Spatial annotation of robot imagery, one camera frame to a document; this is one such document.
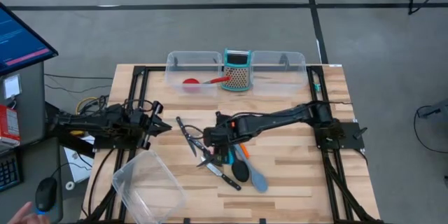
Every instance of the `transparent plastic container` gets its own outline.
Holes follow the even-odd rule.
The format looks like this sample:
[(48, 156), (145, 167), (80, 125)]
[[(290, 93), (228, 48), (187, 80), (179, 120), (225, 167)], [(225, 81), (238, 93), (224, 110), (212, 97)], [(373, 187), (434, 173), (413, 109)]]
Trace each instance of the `transparent plastic container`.
[(119, 169), (112, 185), (137, 224), (162, 223), (186, 202), (182, 187), (153, 150)]
[(296, 95), (308, 84), (305, 56), (299, 52), (254, 51), (251, 83), (255, 95)]
[[(174, 51), (168, 55), (165, 83), (180, 95), (218, 94), (219, 83), (201, 84), (221, 77), (222, 56), (219, 52)], [(184, 80), (195, 78), (199, 84), (183, 84)]]

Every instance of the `knife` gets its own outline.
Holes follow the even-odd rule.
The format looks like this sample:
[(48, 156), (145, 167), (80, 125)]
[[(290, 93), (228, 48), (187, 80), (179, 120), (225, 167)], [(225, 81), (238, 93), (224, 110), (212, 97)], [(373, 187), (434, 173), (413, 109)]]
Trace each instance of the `knife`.
[(221, 177), (224, 179), (225, 182), (227, 182), (229, 185), (231, 185), (233, 188), (237, 189), (237, 190), (241, 190), (241, 186), (239, 186), (237, 183), (235, 183), (231, 178), (229, 178), (228, 176), (226, 176), (225, 174), (223, 174), (218, 168), (216, 168), (213, 164), (208, 163), (207, 164), (207, 168), (209, 168), (209, 170), (211, 172), (213, 172), (215, 175)]

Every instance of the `desk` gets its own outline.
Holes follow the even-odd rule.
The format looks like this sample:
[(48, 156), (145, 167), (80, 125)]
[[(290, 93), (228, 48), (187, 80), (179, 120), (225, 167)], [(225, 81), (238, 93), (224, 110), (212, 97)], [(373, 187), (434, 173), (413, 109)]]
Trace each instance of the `desk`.
[[(109, 104), (123, 103), (127, 98), (133, 68), (131, 64), (117, 66)], [(323, 71), (330, 101), (350, 102), (342, 67), (323, 65)], [(251, 163), (266, 176), (269, 183), (269, 190), (261, 194), (252, 187), (250, 180), (239, 183), (242, 190), (236, 191), (208, 169), (196, 168), (200, 162), (199, 156), (192, 154), (175, 122), (175, 117), (180, 116), (185, 124), (202, 128), (214, 125), (216, 111), (232, 115), (240, 111), (273, 112), (288, 109), (312, 100), (309, 87), (304, 87), (291, 98), (254, 97), (224, 90), (219, 90), (216, 98), (180, 97), (165, 84), (164, 74), (163, 71), (150, 72), (146, 99), (158, 100), (164, 105), (161, 117), (173, 126), (173, 130), (152, 138), (151, 149), (162, 158), (187, 194), (185, 207), (167, 223), (181, 223), (184, 218), (191, 218), (192, 223), (259, 223), (260, 218), (266, 218), (268, 223), (333, 221), (321, 152), (316, 147), (310, 126), (295, 123), (272, 129), (245, 143), (251, 155)], [(353, 120), (351, 105), (331, 104), (331, 107), (335, 118), (341, 121)], [(95, 155), (92, 174), (96, 174), (107, 152), (101, 150)], [(349, 189), (371, 216), (379, 218), (364, 159), (354, 150), (342, 150), (341, 154)], [(115, 158), (116, 151), (101, 170), (92, 198), (94, 206), (98, 205), (110, 188)], [(225, 165), (224, 172), (234, 179), (230, 166)], [(93, 176), (90, 177), (84, 206), (88, 205), (92, 180)], [(339, 211), (343, 217), (344, 207), (338, 190), (337, 194)], [(119, 203), (119, 199), (115, 201), (114, 218), (118, 217)], [(132, 217), (127, 214), (126, 223), (132, 222)]]

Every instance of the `black spatula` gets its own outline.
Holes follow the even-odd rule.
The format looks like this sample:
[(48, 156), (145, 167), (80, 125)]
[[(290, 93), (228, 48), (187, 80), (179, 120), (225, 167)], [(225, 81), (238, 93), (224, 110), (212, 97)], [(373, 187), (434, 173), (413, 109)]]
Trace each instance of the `black spatula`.
[(232, 164), (232, 173), (233, 176), (241, 182), (246, 182), (249, 180), (249, 168), (247, 164), (238, 159), (237, 154), (235, 153), (235, 147), (229, 146), (230, 151), (233, 155), (233, 164)]

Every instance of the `person's finger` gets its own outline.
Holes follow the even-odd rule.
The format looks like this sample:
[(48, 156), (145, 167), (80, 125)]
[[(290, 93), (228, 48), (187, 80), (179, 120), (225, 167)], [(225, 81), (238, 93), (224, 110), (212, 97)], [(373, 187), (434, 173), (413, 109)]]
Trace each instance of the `person's finger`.
[(26, 218), (24, 218), (23, 221), (24, 224), (40, 224), (39, 218), (35, 213), (32, 213), (28, 215)]
[(19, 223), (23, 217), (25, 217), (29, 210), (31, 210), (32, 207), (32, 203), (31, 202), (27, 202), (25, 203), (21, 209), (19, 209), (19, 211), (17, 211), (17, 213), (15, 213), (14, 217), (11, 218), (11, 220), (8, 222), (8, 224), (16, 224)]
[(47, 216), (39, 215), (37, 217), (40, 220), (40, 224), (50, 224), (50, 220), (48, 220)]

